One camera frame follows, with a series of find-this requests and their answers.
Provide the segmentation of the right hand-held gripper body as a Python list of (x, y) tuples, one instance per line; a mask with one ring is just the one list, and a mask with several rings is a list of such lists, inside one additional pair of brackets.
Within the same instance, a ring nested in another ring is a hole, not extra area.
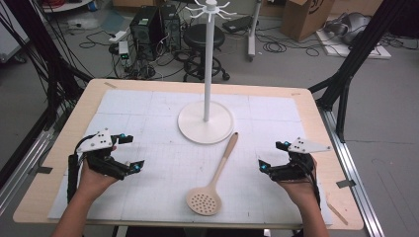
[(275, 181), (300, 180), (306, 175), (310, 175), (314, 168), (312, 153), (330, 151), (329, 145), (320, 144), (298, 137), (294, 142), (290, 142), (289, 163), (282, 166), (272, 167), (273, 172), (269, 177)]

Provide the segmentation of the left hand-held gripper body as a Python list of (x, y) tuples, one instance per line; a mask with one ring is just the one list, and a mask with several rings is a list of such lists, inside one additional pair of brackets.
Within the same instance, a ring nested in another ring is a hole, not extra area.
[(123, 180), (128, 175), (128, 165), (118, 162), (111, 153), (114, 151), (113, 134), (107, 128), (84, 137), (75, 148), (81, 153), (80, 161), (86, 159), (92, 170)]

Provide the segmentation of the beige slotted spoon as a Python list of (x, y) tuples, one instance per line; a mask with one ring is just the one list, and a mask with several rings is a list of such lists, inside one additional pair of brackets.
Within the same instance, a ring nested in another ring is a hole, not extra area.
[(226, 145), (222, 158), (211, 179), (205, 187), (194, 188), (188, 191), (186, 203), (188, 207), (195, 213), (204, 216), (217, 214), (222, 207), (222, 200), (216, 191), (216, 184), (219, 176), (234, 149), (238, 140), (238, 133), (234, 132)]

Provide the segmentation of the white utensil stand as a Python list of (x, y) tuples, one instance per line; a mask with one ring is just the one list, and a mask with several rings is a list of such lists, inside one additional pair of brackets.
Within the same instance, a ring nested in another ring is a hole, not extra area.
[(234, 146), (238, 140), (238, 133), (233, 131), (233, 115), (226, 106), (211, 100), (214, 18), (227, 15), (224, 8), (229, 3), (218, 6), (216, 0), (206, 0), (205, 4), (199, 3), (198, 0), (195, 2), (199, 5), (196, 18), (201, 15), (207, 16), (204, 100), (191, 103), (180, 111), (178, 127), (181, 133), (193, 142), (217, 144), (227, 139), (227, 144)]

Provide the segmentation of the person's left hand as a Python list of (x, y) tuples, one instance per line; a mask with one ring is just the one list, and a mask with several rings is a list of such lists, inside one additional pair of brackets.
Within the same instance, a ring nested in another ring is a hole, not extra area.
[(84, 160), (81, 178), (75, 196), (77, 198), (93, 201), (117, 181), (118, 179), (114, 177), (106, 176), (92, 170), (88, 161)]

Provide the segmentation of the white gridded mat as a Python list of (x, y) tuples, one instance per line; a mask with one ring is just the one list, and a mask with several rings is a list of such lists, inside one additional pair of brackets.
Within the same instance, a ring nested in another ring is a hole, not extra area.
[(178, 128), (178, 114), (202, 95), (151, 91), (108, 91), (87, 131), (106, 128), (133, 137), (114, 152), (123, 163), (141, 160), (138, 174), (109, 187), (92, 205), (90, 220), (157, 223), (299, 225), (297, 207), (287, 193), (261, 173), (258, 163), (288, 162), (279, 141), (294, 141), (305, 132), (292, 98), (215, 95), (233, 113), (238, 141), (217, 183), (219, 213), (202, 216), (186, 203), (187, 192), (207, 185), (221, 159), (225, 142), (201, 145)]

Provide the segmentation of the white power strip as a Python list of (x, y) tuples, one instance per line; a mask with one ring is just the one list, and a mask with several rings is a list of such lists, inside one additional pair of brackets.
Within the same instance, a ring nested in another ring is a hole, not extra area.
[(122, 40), (127, 34), (127, 31), (119, 31), (109, 38), (109, 43), (117, 43)]

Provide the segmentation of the black computer tower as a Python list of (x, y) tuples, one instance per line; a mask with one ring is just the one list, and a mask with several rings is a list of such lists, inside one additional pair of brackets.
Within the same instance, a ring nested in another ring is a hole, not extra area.
[(160, 7), (162, 30), (165, 35), (165, 45), (169, 51), (181, 48), (180, 18), (176, 7), (172, 4)]
[(155, 60), (156, 46), (162, 39), (158, 7), (141, 6), (129, 27), (138, 56), (141, 59)]

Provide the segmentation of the white rolling stand pole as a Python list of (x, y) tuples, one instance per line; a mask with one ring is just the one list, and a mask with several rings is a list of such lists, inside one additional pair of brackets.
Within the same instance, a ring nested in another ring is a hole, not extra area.
[(248, 60), (253, 61), (256, 55), (256, 27), (262, 6), (262, 0), (256, 0), (254, 14), (252, 16), (252, 25), (248, 34)]

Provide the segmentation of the black round stool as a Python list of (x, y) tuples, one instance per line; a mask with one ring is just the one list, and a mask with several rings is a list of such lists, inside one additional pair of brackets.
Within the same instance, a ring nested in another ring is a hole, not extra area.
[[(186, 29), (183, 35), (183, 40), (186, 46), (189, 47), (190, 54), (186, 61), (184, 61), (185, 75), (183, 81), (187, 82), (188, 78), (194, 77), (203, 81), (206, 72), (206, 47), (207, 47), (207, 25), (197, 24)], [(224, 44), (225, 34), (218, 28), (214, 27), (213, 48), (220, 50)], [(227, 81), (230, 75), (222, 67), (220, 61), (216, 57), (212, 57), (211, 76), (222, 74), (222, 79)]]

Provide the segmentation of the brown cardboard box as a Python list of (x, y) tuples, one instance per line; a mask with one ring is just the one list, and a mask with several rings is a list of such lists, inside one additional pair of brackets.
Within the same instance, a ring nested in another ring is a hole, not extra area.
[(335, 0), (287, 0), (281, 25), (286, 37), (302, 41), (321, 29)]

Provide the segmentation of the black flat case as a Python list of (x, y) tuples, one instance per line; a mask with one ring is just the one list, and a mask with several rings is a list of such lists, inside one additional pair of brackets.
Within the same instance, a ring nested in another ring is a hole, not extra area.
[(235, 20), (227, 21), (222, 24), (222, 27), (229, 33), (237, 33), (248, 30), (252, 25), (252, 17), (245, 16)]

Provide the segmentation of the grey headset device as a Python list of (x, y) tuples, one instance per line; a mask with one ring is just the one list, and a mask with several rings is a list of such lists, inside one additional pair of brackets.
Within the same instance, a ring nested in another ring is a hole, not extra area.
[(370, 21), (370, 16), (365, 16), (358, 12), (343, 13), (338, 18), (327, 21), (323, 31), (338, 37), (344, 44), (351, 45)]

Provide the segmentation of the white round table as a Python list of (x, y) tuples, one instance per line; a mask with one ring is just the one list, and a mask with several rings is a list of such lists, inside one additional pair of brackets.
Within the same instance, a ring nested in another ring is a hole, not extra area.
[(92, 1), (93, 0), (81, 0), (80, 2), (74, 2), (74, 3), (70, 3), (68, 1), (66, 1), (62, 5), (59, 5), (59, 6), (43, 6), (42, 9), (46, 13), (64, 12), (64, 11), (74, 10), (74, 9), (77, 9), (77, 8), (80, 8), (80, 7), (87, 6)]

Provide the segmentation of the black metal frame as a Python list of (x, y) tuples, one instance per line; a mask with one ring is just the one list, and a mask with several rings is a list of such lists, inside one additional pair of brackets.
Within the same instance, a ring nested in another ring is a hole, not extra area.
[(42, 20), (43, 10), (35, 0), (0, 0), (0, 8), (6, 6), (35, 48), (31, 48), (13, 27), (12, 23), (0, 14), (0, 23), (12, 38), (21, 46), (32, 62), (41, 80), (47, 83), (45, 90), (47, 107), (36, 121), (21, 144), (0, 170), (0, 190), (11, 180), (12, 174), (22, 162), (35, 138), (45, 129), (51, 128), (57, 118), (56, 112), (64, 101), (76, 101), (83, 89), (76, 78), (90, 82), (93, 77), (80, 71), (67, 62), (59, 52)]
[(342, 142), (345, 142), (344, 128), (352, 79), (384, 33), (411, 1), (383, 0), (339, 69), (328, 79), (308, 88), (311, 93), (325, 90), (323, 95), (316, 100), (316, 105), (325, 112), (331, 112), (335, 102), (339, 101), (335, 131)]

